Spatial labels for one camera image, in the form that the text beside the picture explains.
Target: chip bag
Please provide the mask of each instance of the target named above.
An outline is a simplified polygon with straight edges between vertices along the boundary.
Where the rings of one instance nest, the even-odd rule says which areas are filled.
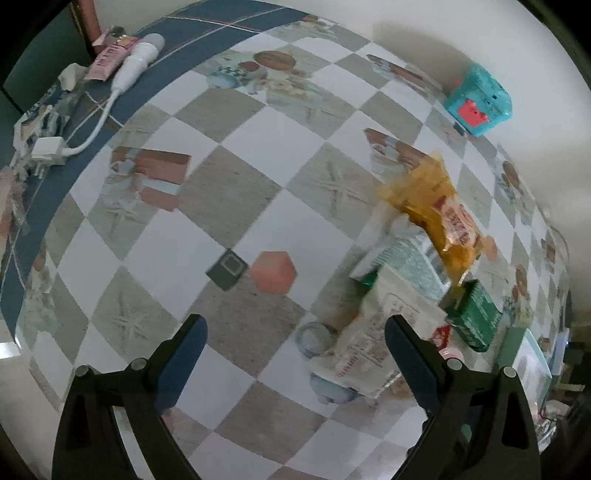
[[[425,155],[416,168],[384,186],[380,196],[427,232],[452,285],[461,283],[482,249],[482,240],[476,223],[457,199],[443,159]]]

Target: white wall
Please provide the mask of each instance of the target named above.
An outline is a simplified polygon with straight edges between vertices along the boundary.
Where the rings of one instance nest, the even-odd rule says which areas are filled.
[[[110,25],[125,27],[128,33],[152,23],[195,0],[95,0],[96,15],[104,29]]]
[[[186,0],[95,0],[99,19],[129,30]],[[274,0],[341,23],[416,64],[446,86],[471,61],[511,95],[501,141],[552,212],[571,250],[574,305],[591,308],[591,92],[552,33],[517,0]]]

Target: orange hexagon block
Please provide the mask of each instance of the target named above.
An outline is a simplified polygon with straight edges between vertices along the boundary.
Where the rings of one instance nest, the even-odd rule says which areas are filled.
[[[249,273],[259,290],[283,294],[289,292],[297,275],[287,252],[262,252]]]

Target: green box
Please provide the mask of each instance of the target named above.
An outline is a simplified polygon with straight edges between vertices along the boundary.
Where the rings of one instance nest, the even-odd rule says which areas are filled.
[[[478,280],[466,282],[464,293],[454,305],[445,309],[447,321],[476,352],[486,352],[495,337],[501,313]]]

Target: charger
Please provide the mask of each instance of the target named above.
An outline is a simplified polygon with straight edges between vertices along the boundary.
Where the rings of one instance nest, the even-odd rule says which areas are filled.
[[[94,130],[86,141],[78,147],[69,148],[62,137],[43,137],[39,138],[33,146],[31,152],[32,160],[37,163],[35,174],[40,173],[40,169],[45,166],[65,163],[66,157],[77,155],[88,147],[103,128],[107,116],[115,100],[122,93],[126,92],[146,71],[150,63],[157,57],[164,47],[164,37],[157,33],[146,35],[140,42],[133,46],[130,55],[125,59],[123,65],[116,73],[111,83],[111,95],[103,107],[103,112]]]

